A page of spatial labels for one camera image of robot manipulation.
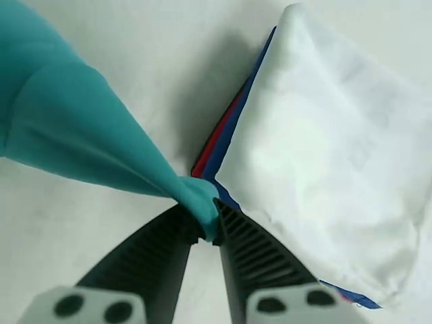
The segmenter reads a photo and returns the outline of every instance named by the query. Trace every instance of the white table surface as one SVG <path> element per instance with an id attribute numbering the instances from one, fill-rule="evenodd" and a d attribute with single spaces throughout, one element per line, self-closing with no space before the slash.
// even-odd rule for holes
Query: white table surface
<path id="1" fill-rule="evenodd" d="M 183 174 L 290 3 L 25 2 L 105 75 Z M 432 89 L 432 2 L 307 2 L 361 51 L 426 91 Z M 81 184 L 0 160 L 0 323 L 15 323 L 38 292 L 74 284 L 124 238 L 172 205 L 171 200 Z M 414 323 L 419 312 L 426 317 L 430 310 L 363 313 L 376 323 L 397 324 Z M 174 323 L 230 323 L 219 252 L 208 244 L 192 249 Z"/>

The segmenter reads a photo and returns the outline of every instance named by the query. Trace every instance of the white fabric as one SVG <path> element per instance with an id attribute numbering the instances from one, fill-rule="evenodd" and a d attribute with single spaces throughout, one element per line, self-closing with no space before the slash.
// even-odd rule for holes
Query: white fabric
<path id="1" fill-rule="evenodd" d="M 247 215 L 270 219 L 318 278 L 385 306 L 410 281 L 419 242 L 428 244 L 419 234 L 431 187 L 431 108 L 292 5 L 216 178 Z"/>

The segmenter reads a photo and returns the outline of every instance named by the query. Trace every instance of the crumpled cloth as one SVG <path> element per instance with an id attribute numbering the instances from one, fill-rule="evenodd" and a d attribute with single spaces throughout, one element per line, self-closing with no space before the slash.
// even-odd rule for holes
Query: crumpled cloth
<path id="1" fill-rule="evenodd" d="M 393 305 L 430 282 L 431 143 L 428 96 L 291 5 L 216 180 L 316 277 Z"/>

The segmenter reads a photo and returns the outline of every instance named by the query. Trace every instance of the teal fabric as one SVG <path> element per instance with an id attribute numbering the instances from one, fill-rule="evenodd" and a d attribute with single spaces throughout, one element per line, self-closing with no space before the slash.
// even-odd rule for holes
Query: teal fabric
<path id="1" fill-rule="evenodd" d="M 0 1 L 0 156 L 83 182 L 172 197 L 198 219 L 207 240 L 215 237 L 215 187 L 178 177 L 104 77 L 14 0 Z"/>

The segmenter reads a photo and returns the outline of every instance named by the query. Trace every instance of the folded cloth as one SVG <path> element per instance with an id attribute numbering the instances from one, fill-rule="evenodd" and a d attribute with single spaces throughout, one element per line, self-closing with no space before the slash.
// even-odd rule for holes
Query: folded cloth
<path id="1" fill-rule="evenodd" d="M 269 38 L 267 39 L 267 42 L 265 43 L 264 48 L 255 63 L 252 74 L 244 85 L 242 96 L 240 97 L 240 100 L 235 106 L 233 112 L 229 115 L 229 118 L 227 119 L 226 124 L 223 127 L 220 137 L 217 139 L 214 149 L 210 154 L 209 160 L 207 161 L 207 164 L 205 165 L 205 168 L 201 174 L 202 179 L 206 179 L 216 186 L 221 200 L 235 209 L 240 209 L 239 205 L 231 198 L 228 191 L 223 186 L 221 186 L 218 181 L 215 180 L 215 174 L 217 173 L 217 170 L 219 170 L 223 157 L 225 156 L 225 153 L 227 151 L 228 145 L 230 145 L 231 137 L 234 129 L 236 128 L 238 118 L 243 110 L 244 104 L 246 103 L 250 88 L 253 85 L 255 76 L 257 75 L 258 70 L 261 66 L 261 62 L 263 61 L 265 53 L 269 48 L 269 44 L 271 42 L 273 34 L 275 33 L 275 29 L 276 27 L 271 31 Z"/>
<path id="2" fill-rule="evenodd" d="M 0 1 L 0 157 L 172 197 L 216 236 L 215 187 L 178 177 L 107 81 L 32 10 Z"/>
<path id="3" fill-rule="evenodd" d="M 417 265 L 432 264 L 417 259 L 432 259 L 419 254 L 432 246 L 421 236 L 430 236 L 431 108 L 289 6 L 216 180 L 249 217 L 270 219 L 315 276 L 391 305 L 415 285 Z"/>
<path id="4" fill-rule="evenodd" d="M 225 113 L 223 113 L 222 118 L 217 123 L 215 129 L 212 131 L 210 137 L 206 141 L 204 148 L 202 149 L 200 155 L 198 156 L 198 159 L 196 160 L 194 166 L 192 167 L 192 171 L 190 172 L 190 175 L 195 178 L 201 178 L 203 175 L 204 168 L 207 165 L 207 162 L 209 162 L 209 158 L 211 156 L 211 153 L 213 152 L 213 149 L 215 148 L 215 145 L 217 143 L 217 140 L 222 134 L 222 131 L 230 118 L 231 114 L 233 113 L 234 109 L 238 107 L 238 103 L 240 102 L 240 99 L 242 98 L 244 87 L 242 86 L 240 91 L 236 94 L 233 101 L 229 104 L 228 108 L 225 110 Z"/>

